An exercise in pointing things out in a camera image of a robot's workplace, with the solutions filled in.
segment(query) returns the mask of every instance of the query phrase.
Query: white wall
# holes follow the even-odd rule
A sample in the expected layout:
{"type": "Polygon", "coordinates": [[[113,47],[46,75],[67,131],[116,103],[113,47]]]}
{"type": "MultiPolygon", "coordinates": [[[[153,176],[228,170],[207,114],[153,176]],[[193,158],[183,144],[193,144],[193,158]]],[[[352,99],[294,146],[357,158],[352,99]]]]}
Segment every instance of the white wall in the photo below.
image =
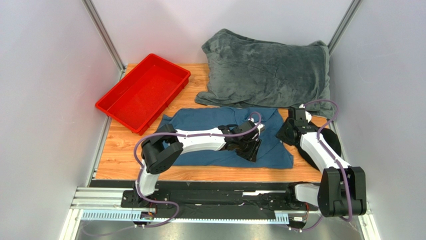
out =
{"type": "Polygon", "coordinates": [[[426,234],[425,26],[425,1],[364,0],[332,55],[337,127],[384,240],[426,234]]]}
{"type": "Polygon", "coordinates": [[[306,45],[331,40],[351,0],[93,0],[122,60],[150,53],[206,63],[201,46],[217,31],[306,45]]]}
{"type": "Polygon", "coordinates": [[[58,239],[119,71],[79,0],[0,3],[0,239],[58,239]]]}

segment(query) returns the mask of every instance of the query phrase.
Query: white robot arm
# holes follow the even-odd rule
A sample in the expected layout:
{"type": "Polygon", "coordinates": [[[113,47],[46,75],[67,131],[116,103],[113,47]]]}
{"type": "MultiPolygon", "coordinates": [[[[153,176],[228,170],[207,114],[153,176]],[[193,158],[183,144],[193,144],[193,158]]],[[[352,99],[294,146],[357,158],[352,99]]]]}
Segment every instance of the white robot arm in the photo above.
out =
{"type": "Polygon", "coordinates": [[[182,136],[151,138],[142,144],[142,164],[144,169],[140,177],[140,193],[144,196],[153,194],[160,173],[168,170],[181,154],[202,150],[235,150],[238,156],[250,162],[256,162],[256,155],[262,142],[259,135],[265,126],[259,123],[255,131],[241,137],[232,137],[232,134],[246,132],[254,127],[255,123],[252,118],[234,128],[231,126],[219,126],[203,131],[174,129],[170,124],[163,126],[158,131],[175,132],[182,136]],[[164,141],[168,144],[166,148],[164,148],[164,141]]]}
{"type": "Polygon", "coordinates": [[[325,217],[347,216],[349,212],[344,180],[348,182],[353,215],[367,211],[366,178],[361,167],[353,167],[344,161],[325,141],[318,128],[309,124],[312,116],[304,107],[288,110],[288,118],[276,137],[286,144],[300,146],[312,158],[322,173],[319,185],[306,182],[292,184],[289,189],[294,202],[317,206],[325,217]]]}

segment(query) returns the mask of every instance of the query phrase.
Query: gray blanket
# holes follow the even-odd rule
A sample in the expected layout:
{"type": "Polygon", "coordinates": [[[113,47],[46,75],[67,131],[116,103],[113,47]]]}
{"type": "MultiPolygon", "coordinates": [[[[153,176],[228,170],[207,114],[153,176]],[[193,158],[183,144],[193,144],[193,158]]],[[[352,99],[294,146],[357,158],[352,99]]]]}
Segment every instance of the gray blanket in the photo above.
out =
{"type": "MultiPolygon", "coordinates": [[[[322,41],[308,46],[259,41],[222,29],[202,50],[210,68],[207,92],[195,102],[211,106],[298,107],[330,99],[329,50],[322,41]]],[[[314,115],[331,118],[330,103],[307,107],[314,115]]]]}

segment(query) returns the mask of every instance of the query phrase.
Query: wooden table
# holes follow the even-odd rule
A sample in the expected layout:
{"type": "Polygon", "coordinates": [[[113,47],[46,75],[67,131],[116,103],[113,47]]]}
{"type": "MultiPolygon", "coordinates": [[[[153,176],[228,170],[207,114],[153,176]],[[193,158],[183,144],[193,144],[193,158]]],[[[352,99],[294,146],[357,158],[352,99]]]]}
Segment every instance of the wooden table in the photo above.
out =
{"type": "MultiPolygon", "coordinates": [[[[131,71],[136,64],[129,64],[127,71],[131,71]]],[[[173,116],[182,108],[205,108],[205,105],[194,102],[200,91],[207,90],[209,81],[209,67],[207,64],[179,64],[189,70],[191,77],[182,92],[173,100],[160,117],[150,126],[144,135],[155,132],[160,124],[162,115],[173,116]]],[[[285,120],[288,116],[286,109],[279,109],[285,120]]],[[[317,125],[323,125],[326,119],[313,117],[317,125]]],[[[141,138],[129,129],[112,120],[106,143],[96,173],[96,179],[134,180],[139,172],[139,165],[133,157],[135,143],[141,138]]],[[[298,153],[294,146],[285,144],[285,148],[294,156],[292,169],[270,168],[241,168],[222,166],[172,166],[160,174],[160,180],[168,181],[236,181],[236,182],[320,182],[321,174],[311,167],[298,153]]]]}

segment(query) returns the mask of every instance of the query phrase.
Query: red tray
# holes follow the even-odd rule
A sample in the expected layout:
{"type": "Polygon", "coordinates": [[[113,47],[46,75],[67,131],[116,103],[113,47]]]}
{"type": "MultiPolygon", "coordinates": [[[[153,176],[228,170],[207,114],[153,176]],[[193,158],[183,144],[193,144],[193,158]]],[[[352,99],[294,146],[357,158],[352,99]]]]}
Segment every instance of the red tray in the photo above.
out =
{"type": "Polygon", "coordinates": [[[190,75],[190,71],[151,53],[95,106],[142,135],[184,89],[190,75]]]}

